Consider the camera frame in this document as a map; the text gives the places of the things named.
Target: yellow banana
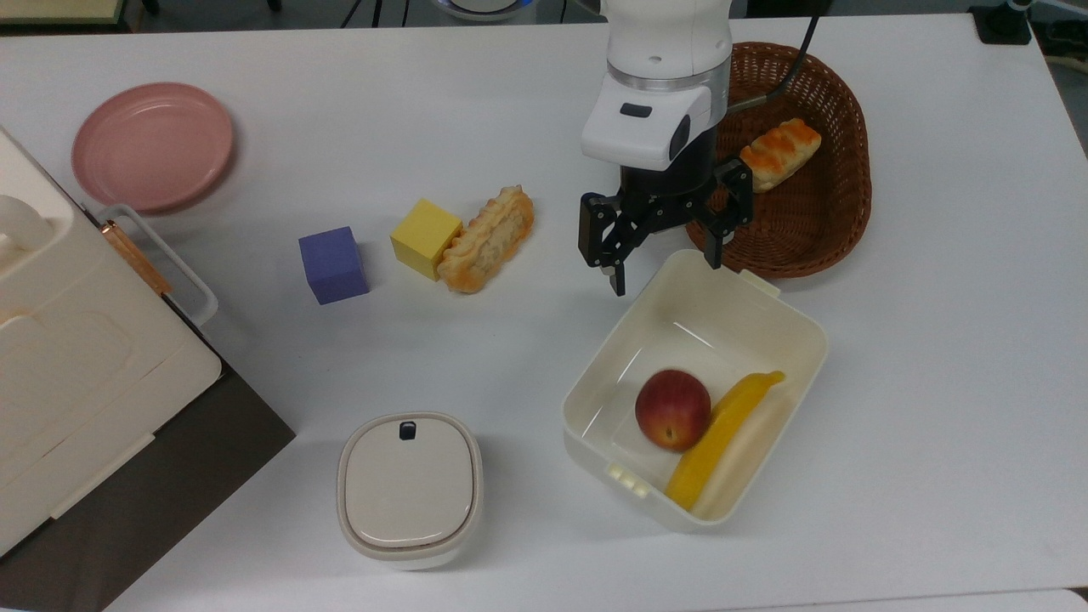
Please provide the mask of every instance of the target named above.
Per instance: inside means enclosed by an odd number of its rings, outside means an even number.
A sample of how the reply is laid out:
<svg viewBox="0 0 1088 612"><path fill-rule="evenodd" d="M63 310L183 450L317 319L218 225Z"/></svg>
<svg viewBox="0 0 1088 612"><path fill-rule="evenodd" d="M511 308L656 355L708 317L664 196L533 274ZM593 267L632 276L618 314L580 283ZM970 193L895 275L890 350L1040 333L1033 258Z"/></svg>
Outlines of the yellow banana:
<svg viewBox="0 0 1088 612"><path fill-rule="evenodd" d="M703 438L680 457L680 463L669 479L665 494L677 504L691 511L718 465L721 453L737 434L744 419L752 414L767 391L786 379L775 370L769 374L750 374L742 378L714 406L713 420Z"/></svg>

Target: bread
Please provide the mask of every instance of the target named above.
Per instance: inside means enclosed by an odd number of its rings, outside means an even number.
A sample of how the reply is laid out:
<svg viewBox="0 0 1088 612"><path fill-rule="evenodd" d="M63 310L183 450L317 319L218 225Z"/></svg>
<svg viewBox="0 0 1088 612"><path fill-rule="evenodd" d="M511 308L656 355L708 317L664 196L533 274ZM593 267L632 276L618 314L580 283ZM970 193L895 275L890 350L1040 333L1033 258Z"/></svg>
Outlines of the bread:
<svg viewBox="0 0 1088 612"><path fill-rule="evenodd" d="M514 257L533 228L533 200L521 185L503 187L454 238L438 264L438 277L460 293L475 293Z"/></svg>
<svg viewBox="0 0 1088 612"><path fill-rule="evenodd" d="M762 194L789 179L819 148L820 136L800 118L783 122L741 149L752 169L752 191Z"/></svg>

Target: pink bowl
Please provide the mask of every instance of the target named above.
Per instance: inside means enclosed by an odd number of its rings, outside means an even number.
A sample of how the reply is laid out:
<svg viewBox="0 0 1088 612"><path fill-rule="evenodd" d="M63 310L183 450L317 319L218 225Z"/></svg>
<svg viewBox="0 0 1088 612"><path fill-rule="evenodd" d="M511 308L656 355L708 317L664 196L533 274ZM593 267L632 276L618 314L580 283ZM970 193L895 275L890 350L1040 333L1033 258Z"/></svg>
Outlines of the pink bowl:
<svg viewBox="0 0 1088 612"><path fill-rule="evenodd" d="M87 118L72 146L79 185L104 205L161 213L207 195L226 170L231 118L203 89L140 85Z"/></svg>

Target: blue cube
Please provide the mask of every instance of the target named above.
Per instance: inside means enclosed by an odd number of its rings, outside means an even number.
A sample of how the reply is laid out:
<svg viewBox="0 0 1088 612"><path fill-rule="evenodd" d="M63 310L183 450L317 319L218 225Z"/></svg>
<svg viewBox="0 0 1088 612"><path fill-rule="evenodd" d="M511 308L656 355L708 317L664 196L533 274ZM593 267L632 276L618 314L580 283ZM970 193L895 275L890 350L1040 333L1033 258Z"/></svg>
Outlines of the blue cube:
<svg viewBox="0 0 1088 612"><path fill-rule="evenodd" d="M368 293L359 247L351 228L329 230L298 238L306 282L318 304L330 304Z"/></svg>

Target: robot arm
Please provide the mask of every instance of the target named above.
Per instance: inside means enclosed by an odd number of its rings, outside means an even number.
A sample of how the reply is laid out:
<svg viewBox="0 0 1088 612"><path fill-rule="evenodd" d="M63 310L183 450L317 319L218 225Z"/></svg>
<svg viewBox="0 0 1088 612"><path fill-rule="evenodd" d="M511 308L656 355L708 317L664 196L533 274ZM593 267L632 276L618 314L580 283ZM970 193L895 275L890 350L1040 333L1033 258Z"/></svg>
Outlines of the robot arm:
<svg viewBox="0 0 1088 612"><path fill-rule="evenodd" d="M620 166L616 196L582 196L579 249L625 293L623 260L651 233L696 220L707 261L752 219L752 173L717 163L717 125L729 99L731 0L601 0L608 72L582 132L582 151ZM725 185L721 211L707 207Z"/></svg>
<svg viewBox="0 0 1088 612"><path fill-rule="evenodd" d="M593 158L665 171L725 117L731 0L606 0L608 73L582 132Z"/></svg>

